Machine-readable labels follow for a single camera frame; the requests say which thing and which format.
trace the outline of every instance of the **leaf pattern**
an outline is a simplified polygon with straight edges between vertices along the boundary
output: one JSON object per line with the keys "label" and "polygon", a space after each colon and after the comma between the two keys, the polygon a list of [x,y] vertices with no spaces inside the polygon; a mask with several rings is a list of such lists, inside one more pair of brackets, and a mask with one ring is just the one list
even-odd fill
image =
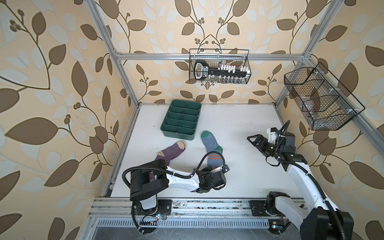
{"label": "leaf pattern", "polygon": [[48,232],[48,240],[60,240],[65,230],[64,220],[55,217]]}
{"label": "leaf pattern", "polygon": [[10,173],[0,178],[0,201],[7,196],[19,181],[20,171]]}
{"label": "leaf pattern", "polygon": [[45,22],[45,18],[41,12],[36,13],[32,18],[32,29],[35,32],[36,35],[41,35],[47,25]]}
{"label": "leaf pattern", "polygon": [[100,172],[101,172],[102,168],[103,168],[103,165],[101,164],[101,162],[99,162],[96,165],[95,169],[93,170],[90,182],[93,182],[93,181],[96,180],[96,178],[100,175]]}
{"label": "leaf pattern", "polygon": [[384,189],[384,177],[363,162],[352,162],[349,165],[351,172],[362,183],[376,189]]}
{"label": "leaf pattern", "polygon": [[48,178],[44,186],[57,187],[68,181],[79,167],[79,162],[71,159],[60,165]]}
{"label": "leaf pattern", "polygon": [[19,92],[10,88],[0,89],[0,113],[5,112],[19,101]]}
{"label": "leaf pattern", "polygon": [[7,214],[0,217],[0,234],[7,231],[22,217],[21,214]]}
{"label": "leaf pattern", "polygon": [[57,131],[58,127],[48,119],[30,118],[11,128],[5,136],[22,143],[41,145],[49,142]]}
{"label": "leaf pattern", "polygon": [[180,94],[181,94],[183,97],[185,97],[185,98],[193,98],[192,93],[190,93],[190,92],[188,92],[188,91],[183,91],[183,90],[181,90],[181,91],[180,91]]}
{"label": "leaf pattern", "polygon": [[96,30],[89,24],[83,24],[80,26],[81,30],[83,31],[84,35],[89,38],[90,40],[96,40],[97,39],[97,33]]}

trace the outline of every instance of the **cable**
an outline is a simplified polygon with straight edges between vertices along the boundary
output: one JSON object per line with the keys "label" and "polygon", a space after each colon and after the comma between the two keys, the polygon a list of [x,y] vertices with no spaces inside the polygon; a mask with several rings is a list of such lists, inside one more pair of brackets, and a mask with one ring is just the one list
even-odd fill
{"label": "cable", "polygon": [[330,202],[325,200],[327,198],[327,196],[325,195],[325,193],[324,193],[323,189],[321,188],[320,184],[312,176],[312,174],[309,174],[308,171],[305,168],[303,168],[302,166],[300,166],[299,164],[297,164],[295,162],[290,162],[290,161],[281,160],[281,159],[277,159],[277,161],[280,162],[280,163],[287,163],[287,164],[294,165],[295,167],[298,167],[300,170],[302,170],[312,180],[312,182],[315,184],[317,190],[319,190],[319,193],[320,193],[322,199],[324,200],[324,203],[327,205],[327,207],[329,209],[329,212],[331,213],[331,217],[336,222],[336,226],[337,226],[337,229],[339,230],[339,234],[340,234],[341,239],[342,240],[346,240],[347,238],[346,238],[346,235],[345,235],[345,231],[344,231],[343,225],[341,224],[340,219],[339,219],[339,217],[336,214],[336,211],[333,210],[333,207],[330,204]]}

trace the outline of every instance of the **metal frame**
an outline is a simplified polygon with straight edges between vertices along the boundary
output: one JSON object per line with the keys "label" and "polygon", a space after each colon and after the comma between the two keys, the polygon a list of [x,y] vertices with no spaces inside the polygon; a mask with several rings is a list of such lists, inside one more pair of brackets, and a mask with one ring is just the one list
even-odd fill
{"label": "metal frame", "polygon": [[[117,53],[118,60],[189,60],[189,54],[183,53]],[[264,61],[301,61],[304,58],[303,54],[271,54],[271,53],[250,53],[248,54],[249,61],[264,60]]]}
{"label": "metal frame", "polygon": [[124,71],[123,65],[116,57],[116,50],[113,47],[113,43],[111,37],[109,36],[108,30],[104,25],[104,22],[100,16],[100,13],[97,10],[97,6],[94,0],[85,0],[85,5],[87,6],[88,12],[91,15],[93,21],[97,29],[99,30],[101,39],[103,40],[105,47],[108,50],[109,55],[111,56],[111,60],[117,68],[118,73],[121,76],[121,81],[127,90],[129,96],[131,97],[132,103],[135,107],[139,106],[139,101],[137,100],[137,96],[135,91],[133,90],[132,85],[130,84],[127,74]]}

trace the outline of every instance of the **black wire basket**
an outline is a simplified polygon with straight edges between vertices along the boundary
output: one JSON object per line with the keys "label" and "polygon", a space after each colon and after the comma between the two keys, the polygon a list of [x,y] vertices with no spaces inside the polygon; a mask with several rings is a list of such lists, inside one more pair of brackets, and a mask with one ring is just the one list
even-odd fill
{"label": "black wire basket", "polygon": [[[337,80],[337,86],[328,82],[326,73]],[[365,109],[322,63],[315,68],[299,68],[285,74],[284,84],[311,130],[339,130]]]}
{"label": "black wire basket", "polygon": [[201,83],[247,84],[252,74],[248,53],[249,50],[242,49],[191,48],[189,79]]}

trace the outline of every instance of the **wall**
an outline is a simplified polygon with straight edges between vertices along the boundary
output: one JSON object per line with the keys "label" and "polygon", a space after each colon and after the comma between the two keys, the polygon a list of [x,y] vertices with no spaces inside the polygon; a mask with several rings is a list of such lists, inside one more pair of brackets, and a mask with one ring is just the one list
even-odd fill
{"label": "wall", "polygon": [[1,0],[0,22],[0,239],[75,239],[133,105],[82,1]]}
{"label": "wall", "polygon": [[[362,101],[362,114],[384,134],[383,10],[379,0],[345,1],[313,57]],[[310,131],[293,99],[287,97],[279,110],[291,120],[289,131],[315,178],[352,215],[353,239],[384,239],[384,157],[353,122],[338,131]]]}

